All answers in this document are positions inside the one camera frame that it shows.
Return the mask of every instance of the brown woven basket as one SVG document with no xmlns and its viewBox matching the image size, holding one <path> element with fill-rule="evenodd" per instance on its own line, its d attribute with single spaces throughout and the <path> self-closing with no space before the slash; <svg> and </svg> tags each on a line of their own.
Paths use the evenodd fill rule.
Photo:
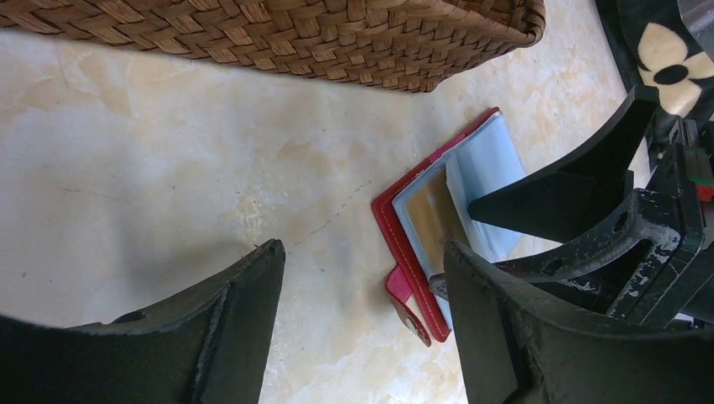
<svg viewBox="0 0 714 404">
<path fill-rule="evenodd" d="M 0 0 L 0 27 L 428 92 L 545 27 L 543 0 Z"/>
</svg>

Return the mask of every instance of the cream flower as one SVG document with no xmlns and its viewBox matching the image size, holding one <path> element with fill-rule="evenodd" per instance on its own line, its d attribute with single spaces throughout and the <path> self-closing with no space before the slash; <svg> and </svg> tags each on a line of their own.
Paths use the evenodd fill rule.
<svg viewBox="0 0 714 404">
<path fill-rule="evenodd" d="M 650 23 L 637 46 L 645 85 L 659 88 L 659 103 L 668 114 L 684 118 L 694 108 L 701 88 L 691 78 L 714 76 L 714 62 L 704 52 L 687 58 L 687 44 L 671 29 Z"/>
</svg>

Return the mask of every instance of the red leather cover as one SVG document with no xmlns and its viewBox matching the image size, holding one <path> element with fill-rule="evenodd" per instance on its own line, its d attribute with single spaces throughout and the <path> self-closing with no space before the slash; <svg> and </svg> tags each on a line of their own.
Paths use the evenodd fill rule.
<svg viewBox="0 0 714 404">
<path fill-rule="evenodd" d="M 431 334 L 434 336 L 434 339 L 440 343 L 446 341 L 446 338 L 449 337 L 451 330 L 446 325 L 446 321 L 444 320 L 444 316 L 441 314 L 439 306 L 436 304 L 434 295 L 429 292 L 429 282 L 424 275 L 424 271 L 419 265 L 417 256 L 414 254 L 414 250 L 412 249 L 409 240 L 407 239 L 407 234 L 404 232 L 402 224 L 399 222 L 397 212 L 392 206 L 392 200 L 424 169 L 435 162 L 446 151 L 463 141 L 496 112 L 498 112 L 498 108 L 491 108 L 485 114 L 481 115 L 478 120 L 476 120 L 476 122 L 474 122 L 473 125 L 466 129 L 462 134 L 443 145 L 439 150 L 435 151 L 431 156 L 419 163 L 412 169 L 412 171 L 407 173 L 407 175 L 399 179 L 399 181 L 394 183 L 384 193 L 377 196 L 375 200 L 372 201 L 372 213 L 377 220 L 377 225 L 380 227 L 382 235 L 384 235 L 386 244 L 389 246 L 390 251 L 392 251 L 394 259 L 397 260 L 397 267 L 392 270 L 392 273 L 387 278 L 387 282 L 385 283 L 387 293 L 392 298 L 392 304 L 394 304 L 395 308 L 397 308 L 400 318 L 402 316 L 406 316 L 412 320 L 417 329 L 416 332 L 420 329 L 424 329 L 424 325 L 421 324 L 421 321 L 406 306 L 406 299 L 408 299 L 408 296 L 404 299 L 404 302 L 402 302 L 402 299 L 399 299 L 398 297 L 395 298 L 395 296 L 401 295 L 403 297 L 403 290 L 400 291 L 391 289 L 394 285 L 399 284 L 394 281 L 390 282 L 393 275 L 396 277 L 399 276 L 398 274 L 395 274 L 395 271 L 399 271 L 403 273 L 404 279 L 407 281 L 409 288 L 411 288 L 411 291 L 416 297 L 419 309 L 421 309 L 424 314 L 424 318 L 426 319 Z M 409 326 L 404 318 L 402 319 L 402 322 Z M 427 346 L 430 345 L 428 338 L 422 338 L 422 341 L 424 341 Z"/>
</svg>

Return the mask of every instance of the red leather case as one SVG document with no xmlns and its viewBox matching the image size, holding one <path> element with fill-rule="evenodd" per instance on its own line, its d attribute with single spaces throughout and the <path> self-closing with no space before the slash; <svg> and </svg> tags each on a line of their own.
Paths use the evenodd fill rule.
<svg viewBox="0 0 714 404">
<path fill-rule="evenodd" d="M 431 345 L 431 340 L 428 333 L 425 333 L 426 328 L 418 317 L 414 315 L 413 311 L 407 307 L 407 300 L 412 294 L 416 297 L 419 309 L 426 319 L 431 335 L 436 341 L 440 343 L 446 341 L 451 330 L 446 325 L 446 321 L 441 314 L 439 306 L 436 304 L 434 295 L 429 291 L 429 282 L 407 239 L 407 234 L 399 222 L 397 212 L 392 206 L 392 200 L 424 169 L 434 163 L 446 151 L 466 139 L 468 135 L 483 125 L 483 123 L 496 112 L 498 112 L 498 108 L 491 108 L 485 114 L 481 115 L 464 133 L 443 145 L 439 150 L 419 163 L 412 171 L 400 178 L 384 193 L 372 201 L 372 213 L 377 220 L 377 225 L 380 227 L 381 233 L 384 235 L 386 244 L 389 246 L 390 251 L 392 251 L 394 259 L 397 260 L 397 266 L 386 279 L 385 288 L 387 294 L 389 294 L 392 304 L 397 310 L 402 322 L 412 329 L 427 346 Z"/>
</svg>

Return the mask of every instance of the marble surface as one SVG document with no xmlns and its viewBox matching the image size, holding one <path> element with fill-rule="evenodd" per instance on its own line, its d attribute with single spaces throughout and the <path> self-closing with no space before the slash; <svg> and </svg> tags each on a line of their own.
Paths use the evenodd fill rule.
<svg viewBox="0 0 714 404">
<path fill-rule="evenodd" d="M 419 95 L 0 31 L 0 311 L 110 322 L 280 238 L 262 402 L 465 402 L 454 338 L 425 348 L 382 289 L 370 202 L 488 107 L 527 172 L 610 117 L 594 5 L 546 8 L 539 45 Z"/>
</svg>

